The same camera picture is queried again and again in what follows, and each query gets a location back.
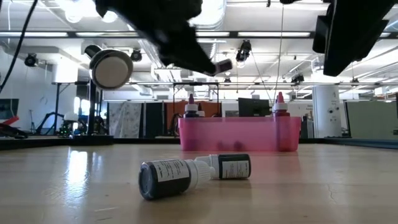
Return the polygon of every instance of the pipe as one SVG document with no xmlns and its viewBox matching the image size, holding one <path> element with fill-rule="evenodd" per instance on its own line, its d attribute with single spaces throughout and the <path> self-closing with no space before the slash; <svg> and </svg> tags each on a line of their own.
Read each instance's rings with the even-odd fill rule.
<svg viewBox="0 0 398 224">
<path fill-rule="evenodd" d="M 103 95 L 104 95 L 104 92 L 103 92 L 103 90 L 101 90 L 99 92 L 98 116 L 101 116 Z"/>
<path fill-rule="evenodd" d="M 57 84 L 57 96 L 55 98 L 55 118 L 54 118 L 54 133 L 53 133 L 53 135 L 56 135 L 56 132 L 57 132 L 58 106 L 59 106 L 59 101 L 60 101 L 60 87 L 61 87 L 61 83 L 58 83 Z"/>
<path fill-rule="evenodd" d="M 90 113 L 88 115 L 87 135 L 91 136 L 94 133 L 95 123 L 95 101 L 96 101 L 96 86 L 92 79 L 90 79 Z"/>
</svg>

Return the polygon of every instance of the cable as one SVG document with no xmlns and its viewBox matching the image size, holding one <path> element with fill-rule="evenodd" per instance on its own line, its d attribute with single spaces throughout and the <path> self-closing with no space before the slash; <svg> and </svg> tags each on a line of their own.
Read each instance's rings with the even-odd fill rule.
<svg viewBox="0 0 398 224">
<path fill-rule="evenodd" d="M 24 24 L 24 26 L 22 28 L 21 37 L 19 38 L 19 42 L 18 42 L 18 45 L 17 45 L 17 49 L 15 50 L 14 57 L 12 58 L 12 62 L 11 62 L 10 67 L 8 69 L 7 75 L 4 78 L 4 81 L 3 81 L 3 83 L 0 86 L 0 94 L 1 94 L 2 90 L 4 89 L 4 87 L 7 84 L 8 78 L 10 77 L 10 75 L 12 73 L 12 69 L 14 69 L 14 65 L 15 65 L 15 63 L 17 61 L 17 58 L 18 58 L 18 55 L 19 55 L 19 51 L 21 50 L 21 47 L 22 47 L 22 42 L 24 41 L 24 37 L 25 37 L 26 30 L 27 30 L 27 26 L 29 25 L 30 18 L 32 17 L 33 11 L 34 11 L 38 1 L 39 0 L 34 0 L 34 2 L 32 3 L 32 6 L 29 9 L 29 13 L 28 13 L 28 15 L 26 17 L 25 24 Z"/>
<path fill-rule="evenodd" d="M 265 89 L 265 90 L 266 90 L 266 92 L 267 92 L 267 95 L 268 95 L 268 98 L 269 98 L 269 100 L 271 100 L 271 97 L 269 96 L 269 93 L 268 93 L 268 90 L 267 90 L 266 84 L 264 83 L 264 80 L 262 79 L 262 75 L 261 75 L 261 73 L 260 73 L 259 67 L 257 66 L 256 58 L 254 57 L 254 53 L 253 53 L 253 51 L 251 51 L 251 54 L 253 55 L 254 64 L 255 64 L 255 66 L 256 66 L 257 72 L 259 73 L 259 76 L 260 76 L 261 82 L 262 82 L 262 84 L 264 85 L 264 89 Z"/>
<path fill-rule="evenodd" d="M 279 58 L 278 58 L 278 76 L 276 77 L 276 85 L 275 85 L 275 93 L 274 93 L 274 101 L 276 99 L 276 91 L 278 89 L 278 81 L 279 81 L 279 73 L 280 73 L 280 54 L 282 52 L 282 40 L 283 40 L 283 31 L 284 31 L 284 16 L 285 15 L 285 5 L 282 5 L 282 23 L 280 25 L 280 44 L 279 44 Z"/>
</svg>

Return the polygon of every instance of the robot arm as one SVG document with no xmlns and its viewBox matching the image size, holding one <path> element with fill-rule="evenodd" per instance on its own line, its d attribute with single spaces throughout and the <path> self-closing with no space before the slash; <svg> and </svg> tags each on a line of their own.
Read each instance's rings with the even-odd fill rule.
<svg viewBox="0 0 398 224">
<path fill-rule="evenodd" d="M 211 62 L 187 22 L 201 13 L 202 0 L 95 0 L 95 4 L 100 16 L 113 11 L 152 42 L 166 66 L 173 63 L 209 76 L 232 69 L 230 60 Z"/>
</svg>

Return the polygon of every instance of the wooden table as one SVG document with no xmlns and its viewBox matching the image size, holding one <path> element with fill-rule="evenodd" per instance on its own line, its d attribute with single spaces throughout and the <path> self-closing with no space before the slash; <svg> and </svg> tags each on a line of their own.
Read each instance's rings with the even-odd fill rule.
<svg viewBox="0 0 398 224">
<path fill-rule="evenodd" d="M 0 223 L 398 222 L 398 151 L 383 149 L 309 144 L 298 153 L 255 152 L 249 180 L 141 198 L 141 162 L 200 155 L 178 145 L 0 152 Z"/>
</svg>

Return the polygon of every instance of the ceiling light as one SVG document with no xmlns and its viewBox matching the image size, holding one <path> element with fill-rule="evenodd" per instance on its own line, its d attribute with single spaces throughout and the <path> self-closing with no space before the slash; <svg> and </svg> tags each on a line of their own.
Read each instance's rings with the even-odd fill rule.
<svg viewBox="0 0 398 224">
<path fill-rule="evenodd" d="M 105 16 L 102 18 L 103 22 L 112 23 L 118 19 L 118 15 L 112 11 L 108 11 Z"/>
<path fill-rule="evenodd" d="M 309 32 L 238 32 L 238 37 L 309 37 Z"/>
<path fill-rule="evenodd" d="M 381 33 L 381 35 L 380 35 L 380 37 L 388 37 L 388 36 L 390 36 L 390 32 L 383 32 L 383 33 Z"/>
<path fill-rule="evenodd" d="M 127 24 L 127 28 L 129 29 L 129 31 L 134 31 L 134 28 L 132 28 L 129 24 Z"/>
<path fill-rule="evenodd" d="M 303 95 L 303 96 L 298 96 L 297 98 L 304 99 L 304 98 L 306 98 L 308 96 L 311 96 L 311 95 L 312 95 L 312 93 L 308 93 L 308 94 Z"/>
<path fill-rule="evenodd" d="M 227 37 L 229 32 L 209 32 L 209 31 L 198 31 L 197 37 Z"/>
<path fill-rule="evenodd" d="M 225 44 L 226 40 L 198 40 L 200 44 Z"/>
<path fill-rule="evenodd" d="M 134 82 L 137 85 L 173 85 L 172 82 Z"/>
<path fill-rule="evenodd" d="M 78 37 L 138 37 L 136 32 L 77 32 Z"/>
<path fill-rule="evenodd" d="M 78 23 L 81 21 L 83 16 L 79 15 L 79 13 L 75 13 L 73 10 L 66 10 L 65 11 L 65 18 L 70 23 Z"/>
<path fill-rule="evenodd" d="M 229 2 L 228 7 L 267 7 L 267 2 Z M 271 8 L 282 8 L 290 10 L 301 10 L 301 11 L 325 11 L 328 9 L 328 4 L 324 4 L 321 1 L 316 2 L 297 2 L 295 4 L 283 5 L 279 1 L 272 1 Z"/>
<path fill-rule="evenodd" d="M 0 32 L 0 37 L 20 37 L 21 32 Z M 25 37 L 67 37 L 66 32 L 26 32 Z"/>
<path fill-rule="evenodd" d="M 244 68 L 245 65 L 246 65 L 245 62 L 236 62 L 236 66 L 237 66 L 238 68 Z"/>
<path fill-rule="evenodd" d="M 224 82 L 225 83 L 231 83 L 232 81 L 231 81 L 231 78 L 227 77 L 227 78 L 224 79 Z"/>
</svg>

